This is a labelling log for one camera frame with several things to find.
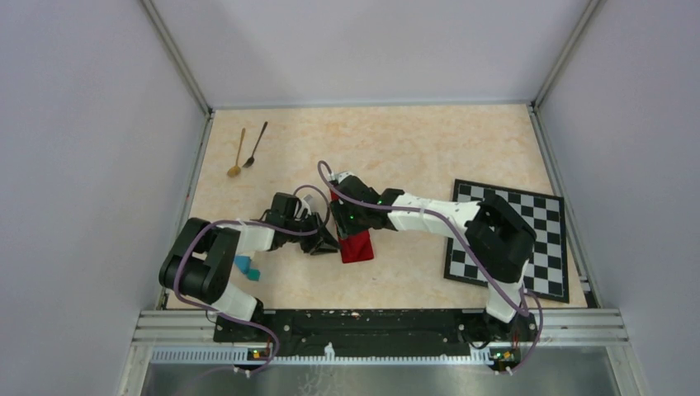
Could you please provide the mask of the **red cloth napkin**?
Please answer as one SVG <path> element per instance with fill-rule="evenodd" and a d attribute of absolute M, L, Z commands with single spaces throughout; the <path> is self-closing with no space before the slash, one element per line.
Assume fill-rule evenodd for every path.
<path fill-rule="evenodd" d="M 343 264 L 366 262 L 375 258 L 371 236 L 367 230 L 352 236 L 343 236 L 340 231 L 338 214 L 333 212 L 333 219 Z"/>

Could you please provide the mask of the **black fork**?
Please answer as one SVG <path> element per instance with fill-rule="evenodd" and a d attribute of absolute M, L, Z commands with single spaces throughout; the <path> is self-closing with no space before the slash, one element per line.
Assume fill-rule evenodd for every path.
<path fill-rule="evenodd" d="M 255 162 L 255 153 L 256 153 L 257 150 L 258 150 L 258 146 L 259 146 L 260 141 L 262 140 L 262 137 L 263 137 L 263 135 L 264 135 L 264 133 L 265 133 L 265 131 L 266 131 L 266 129 L 267 129 L 267 126 L 268 126 L 268 121 L 266 120 L 266 121 L 263 123 L 262 128 L 261 128 L 261 131 L 260 131 L 260 134 L 258 135 L 257 141 L 256 141 L 255 145 L 253 146 L 253 151 L 251 152 L 249 158 L 246 160 L 246 162 L 245 162 L 245 163 L 243 164 L 243 166 L 242 166 L 243 169 L 249 168 L 249 167 L 251 167 L 251 166 L 254 164 L 254 162 Z"/>

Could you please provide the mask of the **gold spoon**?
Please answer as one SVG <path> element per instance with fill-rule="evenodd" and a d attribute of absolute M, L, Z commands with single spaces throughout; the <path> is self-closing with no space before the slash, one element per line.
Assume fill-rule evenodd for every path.
<path fill-rule="evenodd" d="M 240 161 L 240 154 L 242 151 L 245 135 L 246 135 L 246 129 L 242 128 L 241 132 L 240 132 L 240 136 L 239 136 L 239 142 L 238 142 L 238 146 L 237 146 L 234 165 L 227 171 L 227 173 L 226 173 L 227 177 L 230 177 L 230 178 L 237 177 L 242 171 L 242 168 L 240 166 L 239 161 Z"/>

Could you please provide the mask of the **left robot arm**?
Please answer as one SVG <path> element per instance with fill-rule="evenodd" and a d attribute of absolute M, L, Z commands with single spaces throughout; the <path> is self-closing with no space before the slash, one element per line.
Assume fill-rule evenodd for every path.
<path fill-rule="evenodd" d="M 340 250 L 318 212 L 298 196 L 278 192 L 259 224 L 213 225 L 188 219 L 159 270 L 158 282 L 234 318 L 234 331 L 245 341 L 254 341 L 265 328 L 259 314 L 263 303 L 230 283 L 234 258 L 274 251 L 286 243 L 297 243 L 311 256 Z"/>

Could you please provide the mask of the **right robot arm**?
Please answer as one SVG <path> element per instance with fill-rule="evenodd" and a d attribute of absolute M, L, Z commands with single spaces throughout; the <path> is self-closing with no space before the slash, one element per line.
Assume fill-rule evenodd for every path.
<path fill-rule="evenodd" d="M 433 200 L 401 189 L 378 193 L 351 172 L 333 174 L 327 185 L 338 197 L 332 212 L 343 237 L 369 229 L 419 231 L 458 242 L 488 283 L 484 328 L 495 340 L 517 330 L 525 266 L 535 230 L 501 196 L 465 202 Z"/>

